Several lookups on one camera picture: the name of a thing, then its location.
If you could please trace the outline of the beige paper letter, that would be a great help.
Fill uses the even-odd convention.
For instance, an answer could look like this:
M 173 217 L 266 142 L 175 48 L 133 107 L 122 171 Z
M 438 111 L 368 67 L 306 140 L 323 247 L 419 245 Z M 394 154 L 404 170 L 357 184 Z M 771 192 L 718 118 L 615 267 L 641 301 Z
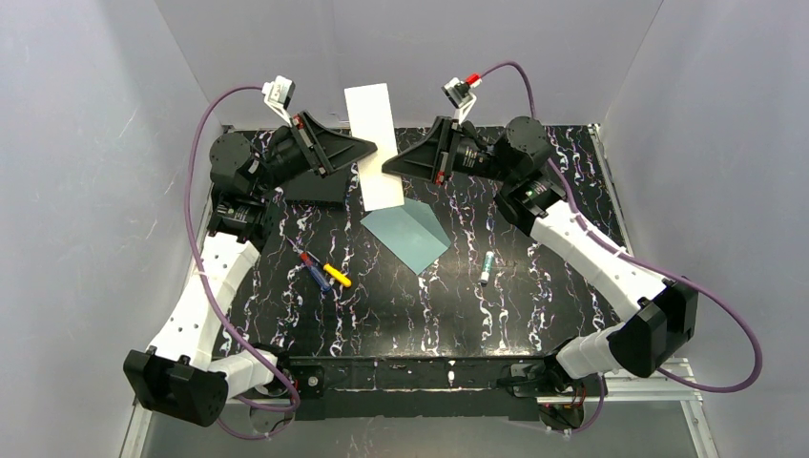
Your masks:
M 402 206 L 402 179 L 382 171 L 383 164 L 398 153 L 387 85 L 346 88 L 344 97 L 351 134 L 377 146 L 375 153 L 358 162 L 363 209 L 371 212 Z

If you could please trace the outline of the teal paper envelope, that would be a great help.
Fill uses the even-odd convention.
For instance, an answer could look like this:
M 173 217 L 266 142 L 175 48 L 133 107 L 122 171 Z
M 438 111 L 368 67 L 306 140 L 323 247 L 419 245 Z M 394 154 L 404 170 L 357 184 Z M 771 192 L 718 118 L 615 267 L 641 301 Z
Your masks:
M 432 208 L 410 198 L 401 206 L 370 212 L 361 224 L 416 275 L 451 244 Z

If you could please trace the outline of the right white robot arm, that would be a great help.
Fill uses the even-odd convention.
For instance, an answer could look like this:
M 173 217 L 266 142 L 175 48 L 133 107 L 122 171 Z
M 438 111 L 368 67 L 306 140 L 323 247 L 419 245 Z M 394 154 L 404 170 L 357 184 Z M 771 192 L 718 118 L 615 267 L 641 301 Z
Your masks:
M 568 263 L 607 300 L 620 323 L 554 349 L 556 367 L 576 380 L 626 370 L 647 378 L 694 333 L 697 293 L 624 260 L 624 249 L 580 223 L 545 165 L 554 153 L 545 127 L 518 116 L 492 143 L 468 121 L 439 116 L 428 133 L 387 160 L 389 175 L 445 184 L 453 174 L 500 182 L 495 204 L 504 219 Z

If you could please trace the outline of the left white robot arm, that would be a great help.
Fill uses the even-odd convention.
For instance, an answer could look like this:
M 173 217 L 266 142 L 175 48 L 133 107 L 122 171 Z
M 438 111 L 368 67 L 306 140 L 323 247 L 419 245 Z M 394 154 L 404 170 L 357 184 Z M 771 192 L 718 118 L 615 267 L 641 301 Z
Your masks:
M 213 356 L 236 293 L 269 240 L 277 208 L 269 195 L 304 175 L 327 177 L 371 156 L 374 142 L 328 129 L 308 112 L 293 116 L 260 149 L 239 133 L 211 146 L 213 213 L 187 281 L 168 321 L 146 350 L 123 363 L 136 400 L 146 409 L 201 427 L 213 424 L 228 400 L 281 374 L 267 345 L 223 359 Z

